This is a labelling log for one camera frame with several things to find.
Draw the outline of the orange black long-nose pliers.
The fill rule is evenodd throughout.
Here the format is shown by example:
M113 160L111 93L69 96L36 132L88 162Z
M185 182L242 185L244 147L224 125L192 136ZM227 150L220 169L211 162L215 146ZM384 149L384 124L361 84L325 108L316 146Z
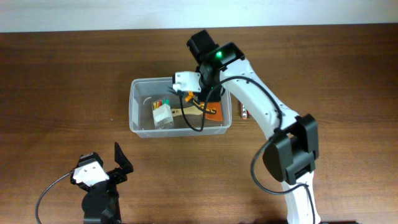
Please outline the orange black long-nose pliers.
M195 95L192 91L188 92L188 95L185 97L185 102L193 104L196 108L206 114L216 114L217 112L215 108L205 107L203 103L200 103L198 100L196 100Z

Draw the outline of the wooden handled orange scraper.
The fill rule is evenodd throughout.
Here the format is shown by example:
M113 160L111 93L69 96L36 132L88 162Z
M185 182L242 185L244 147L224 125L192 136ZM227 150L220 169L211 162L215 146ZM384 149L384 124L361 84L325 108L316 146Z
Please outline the wooden handled orange scraper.
M208 103L207 104L207 109L214 110L215 113L206 113L205 119L208 119L210 121L223 121L223 113L221 109L221 103ZM196 107L196 106L189 106L183 109L184 113L186 115L202 115L203 113ZM171 109L172 116L177 117L182 115L182 110L181 109Z

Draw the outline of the socket bit rail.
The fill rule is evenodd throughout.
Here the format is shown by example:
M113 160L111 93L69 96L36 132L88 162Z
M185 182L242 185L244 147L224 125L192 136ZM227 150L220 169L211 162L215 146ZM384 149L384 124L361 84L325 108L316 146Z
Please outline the socket bit rail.
M242 119L247 119L248 118L248 111L245 108L245 106L240 102L240 113L241 113L241 118Z

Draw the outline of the screwdriver bit set case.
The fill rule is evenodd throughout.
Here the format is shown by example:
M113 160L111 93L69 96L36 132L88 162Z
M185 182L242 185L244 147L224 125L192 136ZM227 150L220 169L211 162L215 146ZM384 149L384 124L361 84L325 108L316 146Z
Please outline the screwdriver bit set case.
M174 126L174 117L167 98L152 102L152 115L155 129L170 129Z

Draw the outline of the clear plastic container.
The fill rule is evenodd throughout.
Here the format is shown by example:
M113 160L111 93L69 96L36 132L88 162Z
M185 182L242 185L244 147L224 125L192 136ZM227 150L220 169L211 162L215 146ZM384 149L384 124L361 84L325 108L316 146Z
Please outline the clear plastic container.
M129 95L129 127L140 138L170 138L185 136L224 134L232 124L231 96L228 91L221 97L222 121L206 120L203 131L196 132L188 127L182 116L174 118L174 125L157 129L152 114L153 102L169 100L172 109L179 109L178 96L171 93L172 79L140 78L131 83Z

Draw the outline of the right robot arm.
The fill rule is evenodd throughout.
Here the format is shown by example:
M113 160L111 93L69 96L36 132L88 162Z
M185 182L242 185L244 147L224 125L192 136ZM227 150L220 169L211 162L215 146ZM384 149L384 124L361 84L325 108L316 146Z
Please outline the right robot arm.
M206 30L187 41L197 61L198 80L192 85L208 105L226 90L251 113L266 143L254 155L250 173L254 183L272 195L283 195L288 223L320 223L313 177L319 157L318 123L290 109L261 81L249 60L232 42L216 44Z

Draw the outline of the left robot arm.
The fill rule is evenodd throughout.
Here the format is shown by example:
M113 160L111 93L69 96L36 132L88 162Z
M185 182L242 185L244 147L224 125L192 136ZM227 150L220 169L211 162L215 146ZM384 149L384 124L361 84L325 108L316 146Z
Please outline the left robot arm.
M81 203L84 224L122 223L117 185L126 182L134 168L117 142L114 161L119 166L106 172L100 155L92 152L82 155L72 172L70 183L86 192Z

